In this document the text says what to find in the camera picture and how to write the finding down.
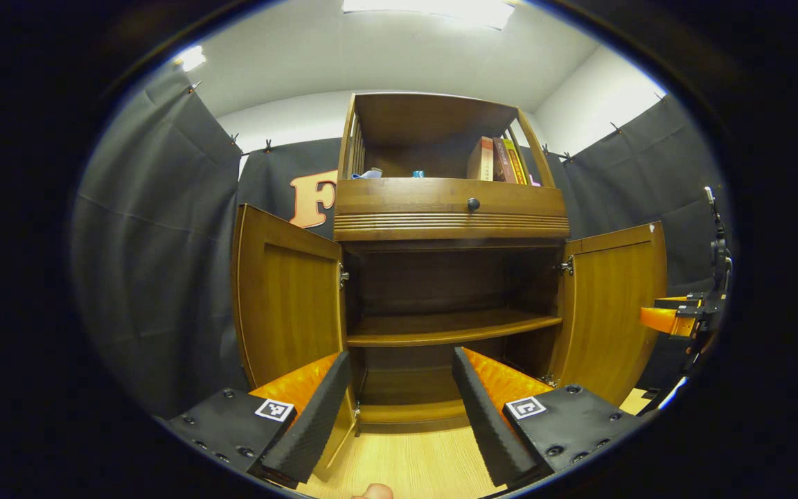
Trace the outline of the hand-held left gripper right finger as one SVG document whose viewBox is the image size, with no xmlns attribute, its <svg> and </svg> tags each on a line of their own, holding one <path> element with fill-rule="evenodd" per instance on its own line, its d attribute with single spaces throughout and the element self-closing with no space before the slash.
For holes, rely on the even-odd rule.
<svg viewBox="0 0 798 499">
<path fill-rule="evenodd" d="M 454 349 L 452 375 L 497 486 L 519 489 L 561 473 L 642 424 L 578 383 L 551 387 L 465 347 Z"/>
</svg>

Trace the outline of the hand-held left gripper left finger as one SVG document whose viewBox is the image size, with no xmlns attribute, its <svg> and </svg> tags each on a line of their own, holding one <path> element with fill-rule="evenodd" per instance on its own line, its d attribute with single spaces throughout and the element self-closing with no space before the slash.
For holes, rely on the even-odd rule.
<svg viewBox="0 0 798 499">
<path fill-rule="evenodd" d="M 349 354 L 343 351 L 252 392 L 221 389 L 157 421 L 235 473 L 296 489 L 323 457 L 350 382 Z"/>
</svg>

